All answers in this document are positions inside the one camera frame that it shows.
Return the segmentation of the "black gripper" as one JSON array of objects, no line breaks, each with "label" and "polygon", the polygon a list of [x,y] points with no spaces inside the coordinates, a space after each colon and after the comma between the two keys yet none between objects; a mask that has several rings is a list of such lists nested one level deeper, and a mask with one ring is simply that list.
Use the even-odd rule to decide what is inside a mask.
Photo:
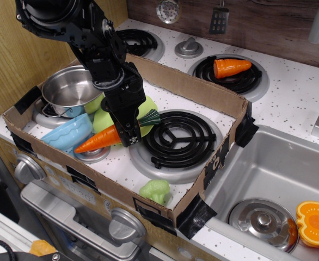
[{"label": "black gripper", "polygon": [[104,92],[101,108],[110,113],[117,134],[124,147],[142,140],[140,125],[136,117],[139,106],[145,102],[143,79],[134,63],[122,66],[124,78],[114,89]]}]

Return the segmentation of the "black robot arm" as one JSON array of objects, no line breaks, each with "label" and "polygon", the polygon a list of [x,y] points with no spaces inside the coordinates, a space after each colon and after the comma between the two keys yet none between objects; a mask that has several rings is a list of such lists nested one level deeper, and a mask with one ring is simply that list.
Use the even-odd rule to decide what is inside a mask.
[{"label": "black robot arm", "polygon": [[138,108],[146,100],[143,79],[133,63],[126,62],[127,47],[113,22],[94,1],[16,1],[17,20],[34,35],[69,44],[88,70],[94,87],[105,98],[121,143],[140,142]]}]

